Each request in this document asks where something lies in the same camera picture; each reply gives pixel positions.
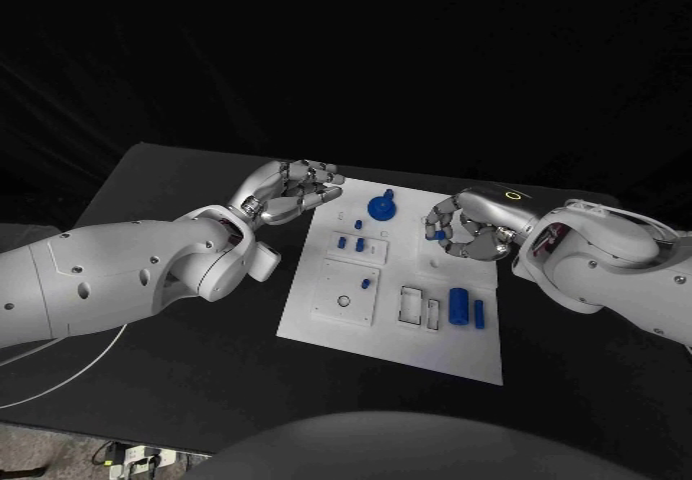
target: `black curtain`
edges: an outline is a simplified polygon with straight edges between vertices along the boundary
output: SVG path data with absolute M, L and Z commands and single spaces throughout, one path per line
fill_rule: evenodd
M 0 193 L 85 205 L 146 141 L 602 191 L 692 230 L 690 3 L 478 3 L 6 15 Z

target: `hole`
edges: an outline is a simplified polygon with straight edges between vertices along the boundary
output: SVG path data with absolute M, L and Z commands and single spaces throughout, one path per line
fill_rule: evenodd
M 140 283 L 147 286 L 149 280 L 152 278 L 152 274 L 149 273 L 149 270 L 140 270 Z
M 83 282 L 80 284 L 80 286 L 77 287 L 77 293 L 80 294 L 80 296 L 83 297 L 84 300 L 87 300 L 87 298 L 90 298 L 91 287 L 90 287 L 90 284 L 87 282 Z

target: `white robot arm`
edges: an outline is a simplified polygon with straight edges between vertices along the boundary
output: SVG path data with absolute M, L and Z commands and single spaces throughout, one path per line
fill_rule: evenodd
M 469 243 L 449 240 L 459 210 L 476 237 Z M 692 238 L 656 220 L 583 200 L 542 210 L 527 194 L 498 185 L 436 205 L 426 235 L 450 255 L 482 261 L 502 259 L 518 244 L 514 273 L 564 307 L 580 313 L 609 307 L 643 330 L 692 345 Z
M 109 330 L 185 297 L 214 302 L 246 274 L 267 280 L 282 257 L 256 230 L 338 198 L 325 183 L 344 182 L 333 165 L 274 161 L 228 207 L 83 227 L 0 254 L 0 348 Z

